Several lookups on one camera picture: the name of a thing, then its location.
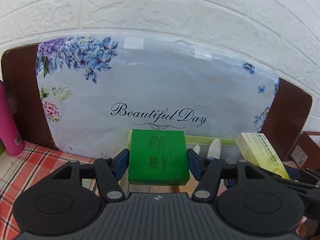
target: pink bottle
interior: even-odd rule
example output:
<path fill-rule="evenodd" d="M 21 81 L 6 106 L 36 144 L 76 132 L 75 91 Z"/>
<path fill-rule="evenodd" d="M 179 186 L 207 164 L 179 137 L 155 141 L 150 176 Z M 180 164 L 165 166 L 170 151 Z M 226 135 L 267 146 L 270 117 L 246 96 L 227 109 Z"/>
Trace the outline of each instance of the pink bottle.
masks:
<path fill-rule="evenodd" d="M 14 123 L 10 112 L 7 97 L 4 92 L 4 86 L 0 80 L 0 139 L 12 156 L 20 154 L 25 142 L 22 140 L 17 126 Z"/>

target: gray gripper base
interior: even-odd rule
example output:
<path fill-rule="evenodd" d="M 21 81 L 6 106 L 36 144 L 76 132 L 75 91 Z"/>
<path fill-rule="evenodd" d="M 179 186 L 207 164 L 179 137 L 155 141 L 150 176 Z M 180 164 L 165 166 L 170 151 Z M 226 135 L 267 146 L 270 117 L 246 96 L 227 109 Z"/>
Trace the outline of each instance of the gray gripper base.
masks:
<path fill-rule="evenodd" d="M 298 240 L 293 233 L 276 237 L 243 234 L 222 222 L 208 204 L 187 194 L 132 193 L 121 203 L 105 206 L 92 224 L 64 236 L 43 237 L 27 232 L 16 240 Z"/>

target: plaid tablecloth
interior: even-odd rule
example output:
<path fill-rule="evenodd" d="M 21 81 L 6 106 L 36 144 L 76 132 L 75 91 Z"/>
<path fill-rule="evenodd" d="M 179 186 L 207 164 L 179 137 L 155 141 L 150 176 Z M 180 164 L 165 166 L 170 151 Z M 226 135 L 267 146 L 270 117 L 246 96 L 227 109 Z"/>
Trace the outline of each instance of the plaid tablecloth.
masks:
<path fill-rule="evenodd" d="M 17 156 L 4 152 L 0 156 L 0 240 L 10 240 L 19 234 L 12 215 L 12 205 L 18 195 L 69 160 L 93 163 L 94 159 L 51 150 L 26 142 Z M 84 179 L 83 186 L 97 193 L 94 179 Z"/>

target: green object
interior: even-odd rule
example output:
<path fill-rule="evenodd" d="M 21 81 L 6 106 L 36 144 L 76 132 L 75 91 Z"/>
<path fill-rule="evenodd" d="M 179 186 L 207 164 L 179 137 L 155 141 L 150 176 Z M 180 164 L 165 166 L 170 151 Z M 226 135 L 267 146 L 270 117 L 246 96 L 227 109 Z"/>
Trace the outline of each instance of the green object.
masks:
<path fill-rule="evenodd" d="M 2 143 L 2 141 L 0 140 L 0 155 L 5 151 L 5 147 Z"/>
<path fill-rule="evenodd" d="M 185 185 L 189 179 L 183 131 L 132 130 L 130 184 Z"/>

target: white poster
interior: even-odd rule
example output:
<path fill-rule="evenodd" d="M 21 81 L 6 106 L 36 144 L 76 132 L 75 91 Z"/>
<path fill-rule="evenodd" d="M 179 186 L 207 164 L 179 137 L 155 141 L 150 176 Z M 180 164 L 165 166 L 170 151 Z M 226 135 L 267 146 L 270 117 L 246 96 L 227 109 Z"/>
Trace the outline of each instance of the white poster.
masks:
<path fill-rule="evenodd" d="M 36 73 L 57 147 L 116 156 L 130 129 L 236 138 L 258 132 L 278 87 L 261 66 L 174 42 L 76 37 L 39 44 Z"/>

